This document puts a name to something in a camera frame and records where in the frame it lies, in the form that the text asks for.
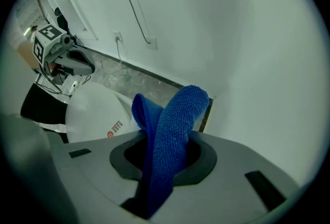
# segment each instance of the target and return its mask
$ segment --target black wire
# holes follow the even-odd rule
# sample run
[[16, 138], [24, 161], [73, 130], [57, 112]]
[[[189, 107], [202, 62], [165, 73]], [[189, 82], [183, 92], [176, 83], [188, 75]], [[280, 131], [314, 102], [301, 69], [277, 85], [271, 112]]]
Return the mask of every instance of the black wire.
[[117, 51], [118, 51], [118, 56], [119, 56], [119, 59], [120, 59], [120, 61], [122, 61], [122, 59], [120, 58], [120, 55], [119, 55], [118, 39], [116, 39], [116, 41], [115, 41], [115, 42], [117, 43]]
[[143, 35], [143, 38], [145, 39], [145, 41], [146, 41], [147, 44], [151, 44], [150, 42], [147, 41], [147, 39], [146, 39], [145, 36], [144, 36], [143, 30], [142, 30], [142, 28], [141, 28], [141, 25], [140, 25], [140, 22], [139, 22], [139, 20], [138, 20], [138, 17], [136, 16], [136, 13], [135, 13], [135, 10], [134, 10], [134, 7], [133, 7], [133, 4], [132, 4], [131, 0], [129, 0], [129, 3], [130, 3], [130, 6], [132, 7], [133, 13], [134, 13], [134, 15], [135, 15], [135, 19], [136, 19], [136, 21], [137, 21], [138, 24], [139, 24], [139, 27], [140, 27], [141, 33], [142, 33], [142, 35]]
[[85, 81], [82, 83], [82, 85], [84, 85], [88, 80], [90, 80], [92, 77], [90, 75], [88, 75], [85, 79]]
[[52, 81], [51, 81], [51, 79], [50, 78], [48, 78], [47, 77], [47, 75], [46, 75], [46, 73], [44, 72], [44, 70], [42, 69], [42, 66], [41, 66], [41, 64], [39, 64], [39, 66], [40, 66], [40, 71], [41, 71], [41, 73], [44, 75], [44, 77], [55, 87], [55, 88], [57, 88], [58, 89], [58, 91], [60, 92], [60, 93], [62, 93], [62, 90], [58, 87], [58, 86], [56, 86]]
[[35, 82], [36, 85], [38, 85], [39, 87], [41, 88], [44, 88], [46, 91], [50, 92], [50, 93], [53, 93], [53, 94], [56, 94], [56, 95], [64, 95], [64, 96], [67, 96], [67, 97], [71, 97], [71, 95], [67, 95], [67, 94], [64, 94], [63, 92], [56, 92], [55, 90], [51, 89], [51, 88], [48, 88], [42, 84], [39, 84], [37, 82]]

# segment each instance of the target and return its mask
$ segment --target gray plastic surface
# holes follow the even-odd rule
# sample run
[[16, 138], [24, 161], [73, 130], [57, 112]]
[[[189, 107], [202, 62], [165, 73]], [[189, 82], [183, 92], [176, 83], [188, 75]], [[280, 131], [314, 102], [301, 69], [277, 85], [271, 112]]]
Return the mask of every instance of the gray plastic surface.
[[[92, 152], [73, 163], [106, 198], [120, 205], [134, 196], [137, 182], [122, 179], [109, 163], [112, 149], [138, 135], [65, 145], [67, 152], [88, 148]], [[199, 184], [174, 187], [164, 205], [151, 218], [155, 223], [243, 223], [268, 212], [244, 174], [261, 171], [286, 197], [298, 190], [283, 171], [248, 147], [202, 133], [195, 137], [211, 145], [218, 160], [213, 171]]]
[[[119, 206], [134, 196], [137, 182], [122, 179], [109, 161], [116, 146], [143, 132], [63, 144], [55, 133], [48, 133], [47, 140], [28, 120], [10, 118], [4, 124], [7, 129], [2, 141], [11, 167], [52, 214], [70, 223], [145, 222]], [[192, 134], [213, 147], [217, 163], [200, 183], [174, 187], [151, 222], [244, 223], [264, 216], [268, 211], [244, 176], [251, 171], [262, 172], [286, 198], [299, 190], [283, 171], [246, 146]], [[70, 157], [69, 152], [84, 148], [91, 152]]]

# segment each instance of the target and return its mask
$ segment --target gray panel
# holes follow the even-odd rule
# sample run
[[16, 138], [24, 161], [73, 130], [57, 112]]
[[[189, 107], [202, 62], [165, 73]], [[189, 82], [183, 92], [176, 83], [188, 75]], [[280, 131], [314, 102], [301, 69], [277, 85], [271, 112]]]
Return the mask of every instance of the gray panel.
[[[79, 223], [145, 223], [145, 220], [113, 203], [100, 191], [99, 187], [92, 185], [89, 179], [81, 173], [76, 163], [73, 162], [77, 158], [72, 159], [68, 154], [68, 150], [76, 150], [76, 147], [80, 148], [82, 145], [68, 144], [68, 147], [70, 147], [64, 148], [65, 144], [61, 142], [60, 137], [54, 137], [53, 135], [49, 136], [49, 141], [54, 163], [58, 169], [60, 179], [75, 205]], [[87, 142], [90, 143], [88, 148], [93, 149], [93, 142], [99, 143], [100, 141]], [[112, 189], [113, 185], [110, 182], [106, 184], [106, 187]]]
[[133, 197], [138, 182], [119, 176], [110, 164], [110, 153], [118, 145], [137, 136], [137, 132], [119, 135], [97, 141], [88, 141], [64, 145], [67, 152], [88, 148], [92, 152], [73, 159], [74, 164], [88, 181], [97, 187], [108, 199], [117, 204]]

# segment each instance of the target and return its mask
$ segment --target black fabric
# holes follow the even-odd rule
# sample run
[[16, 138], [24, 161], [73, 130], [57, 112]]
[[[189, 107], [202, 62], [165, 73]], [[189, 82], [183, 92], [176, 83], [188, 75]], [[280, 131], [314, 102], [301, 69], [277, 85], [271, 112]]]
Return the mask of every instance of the black fabric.
[[24, 100], [21, 115], [38, 123], [65, 124], [67, 107], [34, 83]]

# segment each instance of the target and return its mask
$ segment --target white wall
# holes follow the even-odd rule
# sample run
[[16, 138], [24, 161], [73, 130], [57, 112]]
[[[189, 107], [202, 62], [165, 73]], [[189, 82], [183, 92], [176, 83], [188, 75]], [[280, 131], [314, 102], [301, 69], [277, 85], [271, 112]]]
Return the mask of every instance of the white wall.
[[242, 142], [303, 184], [326, 146], [328, 36], [310, 0], [77, 0], [98, 41], [117, 56], [217, 97], [208, 132]]

